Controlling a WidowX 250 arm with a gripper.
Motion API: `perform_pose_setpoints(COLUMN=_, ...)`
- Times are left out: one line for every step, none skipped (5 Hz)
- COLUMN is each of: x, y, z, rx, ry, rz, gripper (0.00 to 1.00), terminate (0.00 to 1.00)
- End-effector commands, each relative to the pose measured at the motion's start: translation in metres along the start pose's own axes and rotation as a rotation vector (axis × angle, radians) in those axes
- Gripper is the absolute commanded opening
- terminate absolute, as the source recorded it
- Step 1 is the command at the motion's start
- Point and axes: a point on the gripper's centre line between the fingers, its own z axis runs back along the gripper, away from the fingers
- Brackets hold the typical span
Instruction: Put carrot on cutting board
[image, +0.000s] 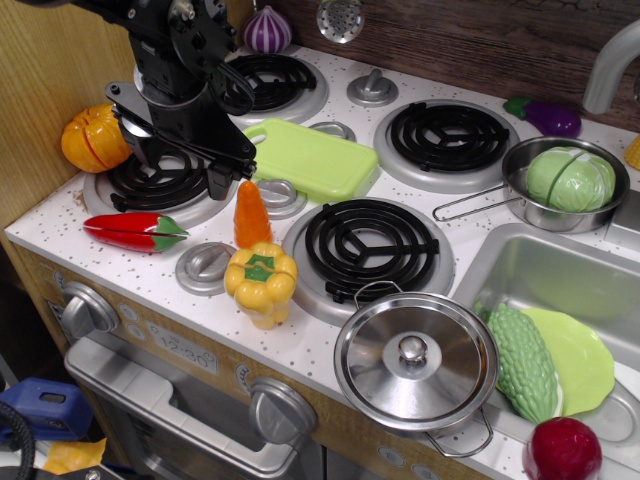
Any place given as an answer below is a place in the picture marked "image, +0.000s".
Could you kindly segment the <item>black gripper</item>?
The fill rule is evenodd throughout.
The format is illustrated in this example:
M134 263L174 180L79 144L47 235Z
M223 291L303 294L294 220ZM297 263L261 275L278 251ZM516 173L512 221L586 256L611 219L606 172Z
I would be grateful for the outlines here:
M127 82L110 83L105 94L113 103L124 141L144 166L156 169L171 149L206 160L213 200L225 200L234 181L255 173L255 146L208 88L184 102L154 87L142 93Z

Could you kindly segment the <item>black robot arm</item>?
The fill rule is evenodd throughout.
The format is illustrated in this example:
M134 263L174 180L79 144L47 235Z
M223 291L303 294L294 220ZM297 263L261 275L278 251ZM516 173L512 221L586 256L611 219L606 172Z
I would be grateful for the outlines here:
M124 140L148 167L168 154L204 162L210 197L256 170L254 145L232 122L255 94L227 63L234 27L221 1L79 1L77 7L127 30L135 60L130 83L106 89Z

